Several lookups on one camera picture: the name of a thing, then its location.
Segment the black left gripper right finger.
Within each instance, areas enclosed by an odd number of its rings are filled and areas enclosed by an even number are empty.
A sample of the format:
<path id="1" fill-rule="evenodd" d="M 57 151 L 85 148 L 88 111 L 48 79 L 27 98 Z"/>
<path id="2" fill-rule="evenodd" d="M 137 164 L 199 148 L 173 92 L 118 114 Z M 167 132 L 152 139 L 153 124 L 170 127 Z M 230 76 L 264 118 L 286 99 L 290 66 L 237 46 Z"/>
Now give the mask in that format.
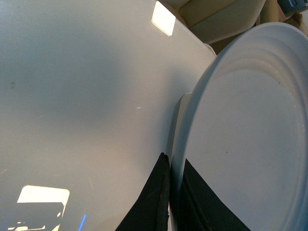
<path id="1" fill-rule="evenodd" d="M 248 231 L 186 160 L 180 187 L 179 231 Z"/>

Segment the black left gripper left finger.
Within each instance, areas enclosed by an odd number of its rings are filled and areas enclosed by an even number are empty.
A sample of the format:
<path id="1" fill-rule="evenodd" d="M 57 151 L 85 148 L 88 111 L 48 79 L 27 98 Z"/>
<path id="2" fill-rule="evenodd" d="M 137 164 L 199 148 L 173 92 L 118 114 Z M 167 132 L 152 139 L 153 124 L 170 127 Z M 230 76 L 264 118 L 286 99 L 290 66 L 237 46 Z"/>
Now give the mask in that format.
<path id="1" fill-rule="evenodd" d="M 117 231 L 168 230 L 170 164 L 161 153 L 137 201 L 120 222 Z"/>

